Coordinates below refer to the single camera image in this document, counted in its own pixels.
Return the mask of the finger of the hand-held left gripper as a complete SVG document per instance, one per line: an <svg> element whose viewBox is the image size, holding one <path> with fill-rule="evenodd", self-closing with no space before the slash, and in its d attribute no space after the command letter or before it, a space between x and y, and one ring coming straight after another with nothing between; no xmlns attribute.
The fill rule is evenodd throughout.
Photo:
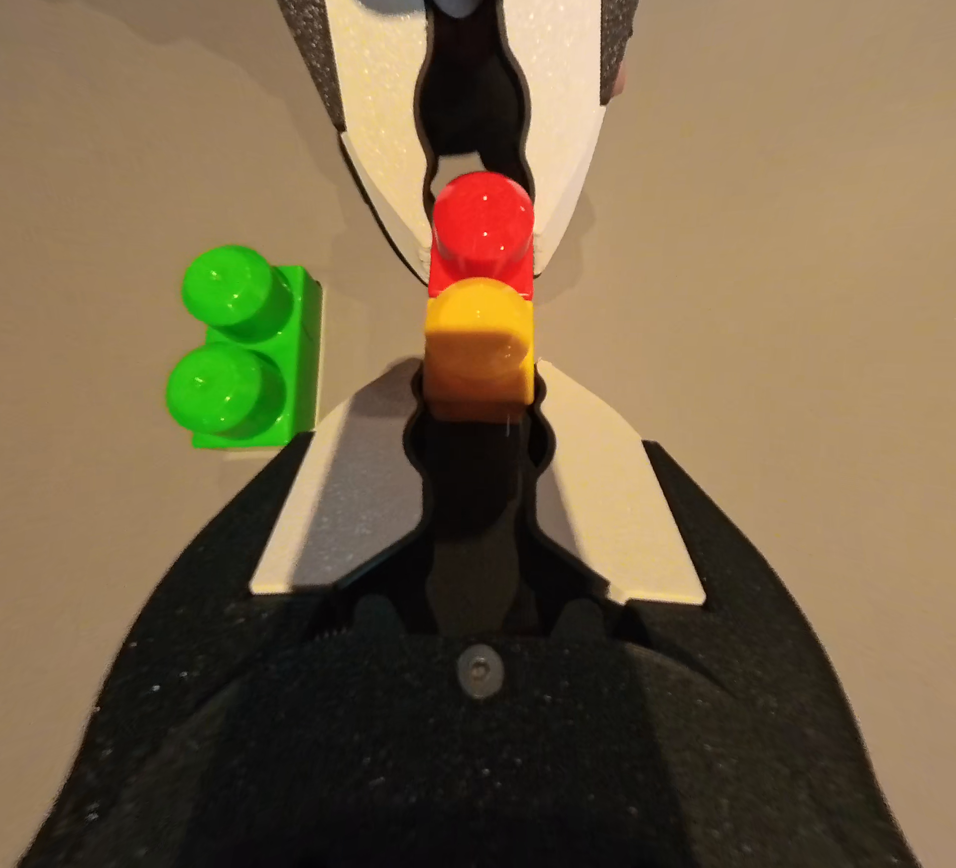
<svg viewBox="0 0 956 868"><path fill-rule="evenodd" d="M428 279L428 158L416 117L428 53L424 0L325 0L344 129L341 145L384 233Z"/></svg>
<svg viewBox="0 0 956 868"><path fill-rule="evenodd" d="M603 124L601 2L500 0L501 34L524 96L535 277L567 231Z"/></svg>

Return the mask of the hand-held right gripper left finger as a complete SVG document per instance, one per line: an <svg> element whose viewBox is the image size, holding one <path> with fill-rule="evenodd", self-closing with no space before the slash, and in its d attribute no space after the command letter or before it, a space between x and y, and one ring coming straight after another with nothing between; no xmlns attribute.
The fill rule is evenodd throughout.
<svg viewBox="0 0 956 868"><path fill-rule="evenodd" d="M420 359L403 359L317 424L250 579L254 595L342 585L422 523L407 435Z"/></svg>

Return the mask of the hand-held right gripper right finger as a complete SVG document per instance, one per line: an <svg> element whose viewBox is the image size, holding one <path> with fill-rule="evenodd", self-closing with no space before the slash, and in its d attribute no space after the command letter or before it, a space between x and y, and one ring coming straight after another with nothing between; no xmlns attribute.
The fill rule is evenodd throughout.
<svg viewBox="0 0 956 868"><path fill-rule="evenodd" d="M544 536L606 583L607 599L701 606L706 593L643 440L627 420L540 360L540 412L555 437L536 484Z"/></svg>

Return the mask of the green two-stud block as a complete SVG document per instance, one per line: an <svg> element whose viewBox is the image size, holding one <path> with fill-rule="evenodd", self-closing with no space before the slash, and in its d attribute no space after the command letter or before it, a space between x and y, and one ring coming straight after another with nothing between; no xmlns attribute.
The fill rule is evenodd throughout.
<svg viewBox="0 0 956 868"><path fill-rule="evenodd" d="M190 263L182 301L206 339L171 371L165 404L194 448L282 447L315 428L324 292L306 268L220 246Z"/></svg>

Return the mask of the red single-stud block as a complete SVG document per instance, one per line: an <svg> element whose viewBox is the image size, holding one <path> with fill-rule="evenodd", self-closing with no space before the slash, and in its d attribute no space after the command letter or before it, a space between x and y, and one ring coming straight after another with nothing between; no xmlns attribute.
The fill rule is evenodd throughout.
<svg viewBox="0 0 956 868"><path fill-rule="evenodd" d="M529 194L507 176L482 170L453 179L433 210L428 297L465 279L489 278L532 301L533 225Z"/></svg>

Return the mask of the yellow single-stud block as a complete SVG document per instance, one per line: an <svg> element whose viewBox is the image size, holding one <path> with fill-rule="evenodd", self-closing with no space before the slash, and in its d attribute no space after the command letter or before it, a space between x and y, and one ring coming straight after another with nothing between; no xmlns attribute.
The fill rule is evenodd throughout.
<svg viewBox="0 0 956 868"><path fill-rule="evenodd" d="M445 423L516 425L534 400L533 303L471 277L427 303L422 392Z"/></svg>

